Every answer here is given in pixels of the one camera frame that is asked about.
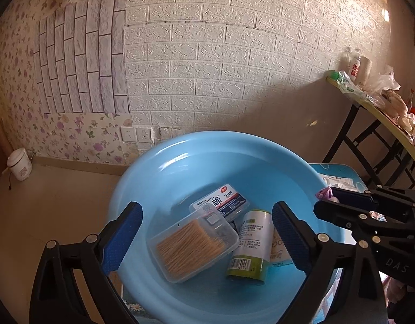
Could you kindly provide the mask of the bread in plastic bag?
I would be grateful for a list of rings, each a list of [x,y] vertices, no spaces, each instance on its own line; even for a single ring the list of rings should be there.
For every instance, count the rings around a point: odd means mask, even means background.
[[[402,97],[394,90],[382,90],[384,102],[383,112],[394,120],[397,125],[405,130],[408,135],[413,136],[415,132],[415,119],[408,112],[408,108]]]

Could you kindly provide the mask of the green printed plastic bag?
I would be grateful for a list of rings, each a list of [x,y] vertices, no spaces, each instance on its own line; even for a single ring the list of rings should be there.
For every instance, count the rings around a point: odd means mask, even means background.
[[[338,88],[343,95],[350,98],[351,100],[359,103],[368,103],[383,109],[385,107],[381,97],[372,96],[362,91],[357,85],[352,82],[349,75],[344,71],[331,71],[326,77],[326,80]]]

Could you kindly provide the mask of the white paper roll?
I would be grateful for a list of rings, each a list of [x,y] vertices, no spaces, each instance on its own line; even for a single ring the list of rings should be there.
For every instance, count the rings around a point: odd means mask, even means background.
[[[365,56],[361,56],[361,63],[359,71],[356,76],[356,85],[360,88],[365,87],[366,82],[369,79],[370,72],[372,70],[372,60]]]

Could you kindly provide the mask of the white ceramic pot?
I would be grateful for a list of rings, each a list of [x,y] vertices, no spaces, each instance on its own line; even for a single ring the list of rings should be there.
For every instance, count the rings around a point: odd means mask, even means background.
[[[32,172],[32,162],[25,148],[13,151],[8,157],[7,166],[18,181],[26,180]]]

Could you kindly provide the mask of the clear bottle red label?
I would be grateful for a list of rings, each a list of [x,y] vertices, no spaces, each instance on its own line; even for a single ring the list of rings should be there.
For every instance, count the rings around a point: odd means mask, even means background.
[[[350,54],[347,74],[352,82],[356,81],[359,73],[361,57],[361,50],[359,48],[355,48],[355,50]]]

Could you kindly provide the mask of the light blue plastic basin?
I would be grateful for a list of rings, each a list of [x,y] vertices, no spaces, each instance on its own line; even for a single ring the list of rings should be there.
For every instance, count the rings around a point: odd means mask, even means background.
[[[344,232],[316,218],[319,174],[277,143],[239,132],[198,132],[162,143],[136,160],[117,183],[109,203],[115,220],[130,202],[142,223],[118,274],[125,289],[162,323],[276,323],[303,283],[294,265],[269,267],[261,284],[230,279],[227,269],[242,221],[227,222],[219,205],[237,195],[246,210],[271,211],[285,202],[314,232],[343,241]],[[187,262],[208,255],[203,241],[218,241],[220,254],[187,276],[173,277],[156,247],[186,225],[198,224],[183,253]]]

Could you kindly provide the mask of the clear floss pick box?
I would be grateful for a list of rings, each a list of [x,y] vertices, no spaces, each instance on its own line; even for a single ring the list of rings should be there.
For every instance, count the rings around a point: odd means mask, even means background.
[[[249,207],[249,201],[230,184],[222,185],[192,203],[189,211],[196,211],[207,204],[215,206],[227,222],[236,220]]]

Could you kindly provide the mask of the clear toothpick box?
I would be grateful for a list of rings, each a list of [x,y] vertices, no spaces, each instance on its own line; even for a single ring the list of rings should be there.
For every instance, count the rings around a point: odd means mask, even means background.
[[[193,278],[231,254],[238,245],[238,233],[210,204],[148,241],[153,258],[170,283]]]

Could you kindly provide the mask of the white long paper packet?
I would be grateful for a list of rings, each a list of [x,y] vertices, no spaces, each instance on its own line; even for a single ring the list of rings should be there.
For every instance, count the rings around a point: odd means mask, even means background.
[[[344,178],[338,176],[328,176],[320,173],[320,177],[329,187],[336,187],[343,190],[356,191],[356,187],[351,178]]]

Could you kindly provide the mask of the white wall socket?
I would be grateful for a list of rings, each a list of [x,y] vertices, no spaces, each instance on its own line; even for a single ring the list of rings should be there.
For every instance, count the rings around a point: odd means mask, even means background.
[[[120,127],[122,140],[131,143],[152,143],[152,130],[149,127]]]

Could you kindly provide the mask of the green white cylindrical can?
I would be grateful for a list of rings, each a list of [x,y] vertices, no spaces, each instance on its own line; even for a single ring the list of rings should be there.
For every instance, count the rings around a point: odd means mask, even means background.
[[[254,209],[246,213],[239,231],[239,245],[227,269],[230,278],[264,283],[270,265],[274,226],[271,213]]]

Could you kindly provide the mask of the yellow folding table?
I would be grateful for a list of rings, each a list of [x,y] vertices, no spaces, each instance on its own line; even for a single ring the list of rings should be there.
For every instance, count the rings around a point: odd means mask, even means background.
[[[371,114],[374,120],[356,137],[349,137],[349,131],[360,109]],[[359,146],[371,135],[374,135],[387,149],[385,157],[376,165],[371,165],[359,149]],[[362,100],[351,101],[347,117],[329,148],[328,153],[325,155],[323,162],[326,164],[331,162],[341,145],[346,145],[357,158],[360,165],[366,171],[368,176],[367,182],[369,184],[381,184],[382,181],[379,178],[379,174],[392,161],[395,161],[397,168],[388,178],[385,185],[391,187],[401,175],[406,175],[410,180],[409,188],[411,190],[415,188],[415,146],[412,139],[407,135],[407,132],[395,124],[393,119],[390,119],[371,103]]]

